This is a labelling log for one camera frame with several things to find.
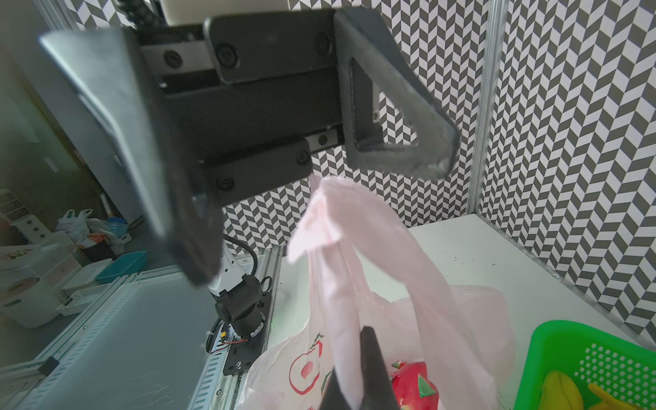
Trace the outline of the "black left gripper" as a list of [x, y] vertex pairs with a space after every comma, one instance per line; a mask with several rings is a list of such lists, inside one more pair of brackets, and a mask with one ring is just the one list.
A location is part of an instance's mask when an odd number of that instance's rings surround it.
[[[194, 285], [220, 274], [222, 207], [306, 178], [314, 153], [344, 141], [349, 167], [416, 179], [454, 167], [461, 133], [376, 10], [268, 3], [175, 26], [144, 1], [117, 8], [135, 36], [58, 31], [40, 42], [111, 136], [154, 238]], [[384, 140], [375, 88], [416, 145]]]

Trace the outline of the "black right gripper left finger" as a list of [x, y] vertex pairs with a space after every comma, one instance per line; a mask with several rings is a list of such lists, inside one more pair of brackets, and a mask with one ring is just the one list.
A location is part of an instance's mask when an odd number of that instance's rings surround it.
[[320, 410], [349, 410], [348, 382], [344, 380], [336, 368], [326, 379], [325, 390], [319, 405]]

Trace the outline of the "pink plastic bag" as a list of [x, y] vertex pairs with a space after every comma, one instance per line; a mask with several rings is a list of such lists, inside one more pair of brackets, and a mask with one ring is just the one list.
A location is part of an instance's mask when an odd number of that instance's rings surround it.
[[487, 286], [450, 285], [396, 212], [349, 179], [312, 177], [312, 196], [287, 246], [309, 265], [309, 313], [299, 333], [254, 363], [241, 409], [319, 409], [336, 368], [350, 409], [364, 384], [360, 333], [371, 326], [387, 374], [424, 361], [440, 409], [497, 409], [514, 367], [507, 301]]

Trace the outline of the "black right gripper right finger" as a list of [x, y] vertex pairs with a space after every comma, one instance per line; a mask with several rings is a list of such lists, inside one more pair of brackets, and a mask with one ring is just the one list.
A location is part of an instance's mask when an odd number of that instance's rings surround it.
[[360, 363], [364, 384], [360, 409], [399, 410], [379, 342], [371, 326], [364, 326], [360, 333]]

